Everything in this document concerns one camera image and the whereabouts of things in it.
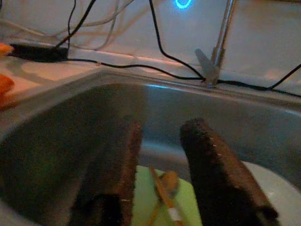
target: wooden chopstick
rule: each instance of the wooden chopstick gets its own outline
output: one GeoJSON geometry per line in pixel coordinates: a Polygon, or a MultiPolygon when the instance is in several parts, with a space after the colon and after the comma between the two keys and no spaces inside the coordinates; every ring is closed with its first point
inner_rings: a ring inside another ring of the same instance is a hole
{"type": "Polygon", "coordinates": [[[180,214],[179,214],[178,210],[176,209],[176,206],[175,206],[173,200],[169,197],[167,190],[163,186],[162,181],[156,174],[155,169],[153,167],[150,167],[150,172],[154,178],[158,193],[159,193],[163,203],[167,206],[168,214],[169,214],[170,218],[173,220],[174,225],[175,226],[183,226],[180,214]]]}

